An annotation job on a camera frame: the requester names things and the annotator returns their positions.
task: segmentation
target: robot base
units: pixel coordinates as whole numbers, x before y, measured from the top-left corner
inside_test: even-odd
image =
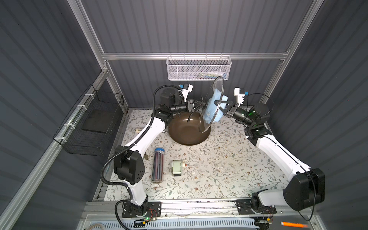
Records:
[[[251,199],[239,199],[235,201],[236,208],[238,209],[239,215],[251,215],[251,214],[262,214],[262,211],[266,208],[263,206],[255,197]],[[276,208],[272,206],[268,208],[271,214],[277,213]]]
[[[161,204],[162,204],[161,202],[148,202],[147,212],[143,216],[137,216],[137,212],[133,210],[131,203],[125,202],[123,204],[123,214],[121,215],[121,217],[122,218],[151,217],[151,211],[149,209],[152,209],[152,213],[153,213],[152,217],[159,217],[161,216]]]

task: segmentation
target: red wire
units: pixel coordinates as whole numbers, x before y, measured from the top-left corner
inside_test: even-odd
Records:
[[[273,221],[273,219],[272,219],[272,214],[271,214],[271,212],[270,212],[270,210],[268,210],[268,208],[266,208],[267,209],[267,211],[268,211],[268,213],[270,214],[270,217],[271,217],[271,220]]]
[[[154,210],[154,209],[153,209],[153,211],[155,211],[155,212],[156,212],[156,210]],[[156,212],[156,217],[157,217],[157,212]]]
[[[153,216],[153,212],[152,212],[152,209],[149,209],[151,211],[151,219],[149,219],[148,222],[150,222],[152,220],[152,216]]]

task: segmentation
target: table surface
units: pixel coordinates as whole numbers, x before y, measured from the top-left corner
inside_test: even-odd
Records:
[[[144,127],[152,110],[133,110],[122,145],[137,134],[136,128]],[[213,123],[207,140],[196,146],[174,142],[167,133],[159,134],[144,159],[146,167],[143,187],[150,200],[200,199],[249,197],[263,189],[285,188],[286,180],[280,168],[261,150],[245,138],[243,126],[222,117]],[[151,182],[155,148],[165,149],[163,182]],[[180,177],[171,174],[171,161],[182,160],[187,164]],[[112,173],[111,181],[120,181]],[[108,186],[105,201],[128,198],[123,186]]]

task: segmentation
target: white plastic bracket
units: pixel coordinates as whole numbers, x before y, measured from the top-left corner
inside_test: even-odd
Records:
[[[189,92],[191,92],[193,90],[193,85],[189,84],[188,89],[181,89],[181,92],[183,94],[184,97],[184,102],[187,102],[187,96],[189,94]]]
[[[85,110],[87,110],[86,105],[77,105],[77,107],[83,107],[83,108],[85,108]]]
[[[75,126],[74,126],[74,124],[73,123],[68,123],[68,124],[64,124],[66,127],[68,127],[68,126],[71,126],[71,127],[73,127],[73,129],[75,129]]]
[[[95,98],[95,94],[94,94],[94,93],[87,93],[87,94],[85,94],[85,95],[89,95],[89,96],[91,96],[93,99]]]
[[[243,104],[245,94],[240,93],[240,88],[234,88],[234,96],[236,96],[236,103],[238,103],[239,107],[241,104]]]
[[[59,140],[61,140],[61,143],[63,143],[63,141],[64,141],[64,143],[66,143],[66,142],[67,142],[67,139],[66,139],[65,137],[55,137],[54,139],[59,139]]]

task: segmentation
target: wire mesh basket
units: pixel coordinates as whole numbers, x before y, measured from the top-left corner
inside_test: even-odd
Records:
[[[54,137],[68,153],[109,155],[123,118],[123,95],[94,91],[84,105],[79,106],[75,118],[62,137]]]
[[[205,55],[168,56],[167,78],[171,81],[213,81],[218,76],[229,79],[230,56]]]

